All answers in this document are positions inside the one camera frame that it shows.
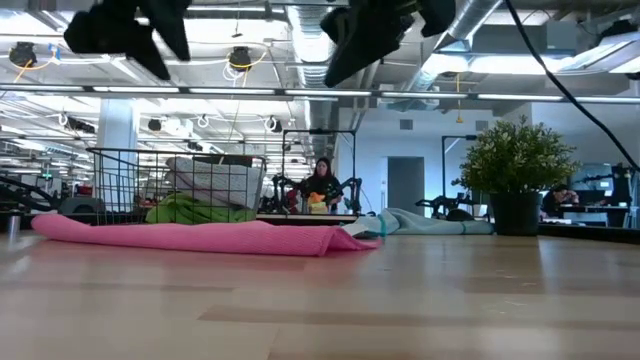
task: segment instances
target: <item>door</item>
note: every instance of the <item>door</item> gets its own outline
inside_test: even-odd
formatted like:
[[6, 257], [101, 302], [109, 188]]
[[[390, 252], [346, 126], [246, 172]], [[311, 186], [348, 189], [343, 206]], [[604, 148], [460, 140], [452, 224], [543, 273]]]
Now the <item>door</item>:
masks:
[[424, 216], [415, 205], [424, 198], [424, 158], [390, 157], [387, 174], [389, 207]]

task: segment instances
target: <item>black cloth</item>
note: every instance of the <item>black cloth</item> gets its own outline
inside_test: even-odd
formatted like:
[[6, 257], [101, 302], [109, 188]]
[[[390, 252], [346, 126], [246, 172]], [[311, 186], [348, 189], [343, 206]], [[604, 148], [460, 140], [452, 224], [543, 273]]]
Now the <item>black cloth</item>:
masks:
[[[311, 176], [306, 181], [306, 192], [311, 194], [312, 192], [318, 195], [325, 195], [325, 202], [329, 203], [331, 200], [338, 196], [343, 196], [344, 193], [340, 189], [340, 181], [335, 176]], [[337, 204], [331, 205], [331, 211], [338, 209]]]
[[542, 206], [540, 210], [547, 213], [549, 217], [562, 217], [562, 212], [560, 211], [561, 204], [571, 204], [572, 197], [567, 196], [564, 201], [557, 202], [556, 197], [553, 195], [553, 191], [549, 191], [547, 195], [542, 198]]

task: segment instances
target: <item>person sitting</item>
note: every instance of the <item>person sitting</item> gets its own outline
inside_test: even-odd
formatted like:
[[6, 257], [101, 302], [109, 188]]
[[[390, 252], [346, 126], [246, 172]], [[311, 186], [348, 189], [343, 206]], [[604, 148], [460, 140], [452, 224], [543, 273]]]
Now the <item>person sitting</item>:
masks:
[[542, 199], [541, 216], [542, 217], [562, 217], [560, 205], [562, 204], [578, 204], [580, 202], [578, 194], [569, 190], [567, 185], [558, 185], [551, 189]]
[[327, 158], [320, 158], [316, 169], [306, 182], [306, 192], [325, 195], [325, 202], [331, 214], [338, 213], [338, 204], [344, 193], [340, 189], [340, 181], [331, 172], [331, 162]]

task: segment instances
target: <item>green cloth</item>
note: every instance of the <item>green cloth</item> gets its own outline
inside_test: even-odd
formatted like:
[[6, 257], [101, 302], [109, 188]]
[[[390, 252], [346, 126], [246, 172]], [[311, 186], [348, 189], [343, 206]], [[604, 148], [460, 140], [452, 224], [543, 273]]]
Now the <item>green cloth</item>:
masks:
[[147, 213], [147, 223], [177, 223], [186, 225], [208, 223], [237, 223], [255, 219], [255, 212], [248, 209], [234, 210], [216, 207], [185, 194], [172, 194]]

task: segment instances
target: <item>wooden table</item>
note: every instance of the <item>wooden table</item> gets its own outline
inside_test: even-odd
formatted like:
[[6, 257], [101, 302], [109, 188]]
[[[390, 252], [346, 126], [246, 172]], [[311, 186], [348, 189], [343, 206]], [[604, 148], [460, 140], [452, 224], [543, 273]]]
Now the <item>wooden table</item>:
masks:
[[4, 249], [7, 360], [640, 359], [632, 245], [406, 236], [327, 258]]

